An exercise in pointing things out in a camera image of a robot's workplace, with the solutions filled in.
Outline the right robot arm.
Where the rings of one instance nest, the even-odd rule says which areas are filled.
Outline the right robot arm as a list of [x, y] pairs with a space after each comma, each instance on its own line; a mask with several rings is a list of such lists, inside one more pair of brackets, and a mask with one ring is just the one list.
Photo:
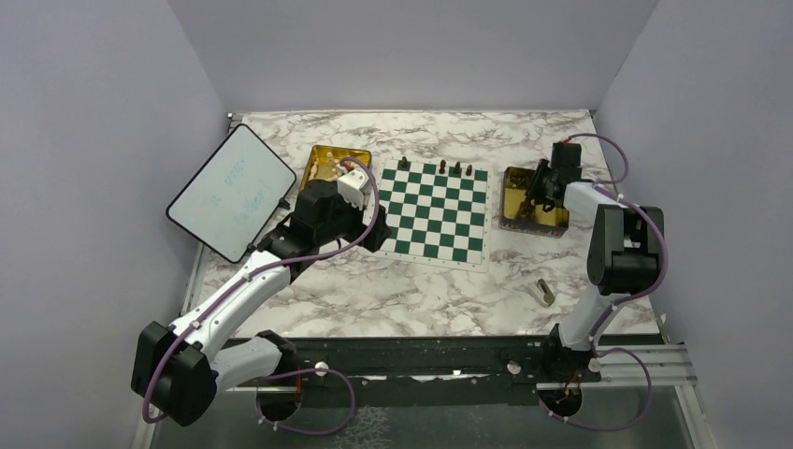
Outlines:
[[665, 215], [608, 189], [606, 181], [583, 176], [582, 147], [554, 144], [528, 182], [522, 210], [567, 210], [592, 227], [586, 257], [589, 285], [584, 296], [545, 339], [541, 372], [561, 381], [597, 357], [598, 338], [626, 303], [655, 292], [669, 268]]

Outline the black mounting rail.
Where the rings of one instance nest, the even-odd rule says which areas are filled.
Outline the black mounting rail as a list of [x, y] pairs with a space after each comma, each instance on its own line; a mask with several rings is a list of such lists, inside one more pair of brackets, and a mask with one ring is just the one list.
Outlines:
[[534, 406], [537, 388], [599, 381], [588, 361], [568, 362], [543, 336], [418, 338], [293, 338], [295, 352], [278, 372], [298, 379], [245, 382], [271, 402], [305, 408]]

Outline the green white chess board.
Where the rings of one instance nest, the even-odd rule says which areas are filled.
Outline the green white chess board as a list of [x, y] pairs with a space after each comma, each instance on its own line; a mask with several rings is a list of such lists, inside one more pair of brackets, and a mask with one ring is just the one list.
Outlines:
[[489, 269], [493, 176], [438, 173], [440, 162], [382, 160], [377, 182], [392, 237], [375, 253], [385, 259], [484, 273]]

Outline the gold tin with dark pieces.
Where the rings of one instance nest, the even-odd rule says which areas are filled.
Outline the gold tin with dark pieces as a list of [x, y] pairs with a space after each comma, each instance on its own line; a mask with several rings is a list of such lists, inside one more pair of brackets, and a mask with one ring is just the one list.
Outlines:
[[544, 211], [526, 198], [533, 169], [507, 167], [503, 173], [498, 225], [501, 229], [549, 238], [561, 238], [569, 229], [570, 215], [560, 208]]

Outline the small whiteboard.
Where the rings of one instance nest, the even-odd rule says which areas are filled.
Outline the small whiteboard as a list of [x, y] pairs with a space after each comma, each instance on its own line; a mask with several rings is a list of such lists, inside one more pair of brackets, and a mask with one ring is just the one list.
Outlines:
[[295, 172], [241, 123], [167, 206], [166, 217], [237, 263], [295, 183]]

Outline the beige black small device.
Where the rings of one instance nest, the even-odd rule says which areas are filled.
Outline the beige black small device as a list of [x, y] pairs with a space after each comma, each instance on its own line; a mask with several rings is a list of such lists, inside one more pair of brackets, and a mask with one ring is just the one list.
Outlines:
[[550, 308], [555, 304], [555, 294], [544, 279], [537, 279], [528, 286], [527, 291], [542, 308]]

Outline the gold tin with light pieces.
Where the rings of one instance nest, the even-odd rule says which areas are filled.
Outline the gold tin with light pieces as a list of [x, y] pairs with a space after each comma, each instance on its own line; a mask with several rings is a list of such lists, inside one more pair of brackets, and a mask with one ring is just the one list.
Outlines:
[[363, 209], [365, 210], [373, 184], [373, 175], [369, 170], [370, 164], [371, 153], [369, 151], [315, 145], [310, 151], [309, 160], [299, 186], [296, 209], [327, 211], [337, 204], [351, 206], [338, 193], [337, 179], [349, 171], [360, 168], [369, 177], [369, 190]]

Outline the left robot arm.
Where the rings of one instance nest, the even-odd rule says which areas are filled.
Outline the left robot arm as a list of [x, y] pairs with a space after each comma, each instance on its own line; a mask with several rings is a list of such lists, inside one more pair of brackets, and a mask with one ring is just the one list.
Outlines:
[[143, 421], [171, 419], [187, 427], [220, 392], [258, 377], [272, 384], [289, 380], [295, 361], [288, 340], [264, 331], [233, 347], [227, 341], [315, 262], [355, 247], [379, 251], [391, 235], [381, 199], [377, 182], [365, 172], [309, 181], [295, 209], [220, 290], [169, 325], [146, 325], [131, 375], [131, 389], [143, 399]]

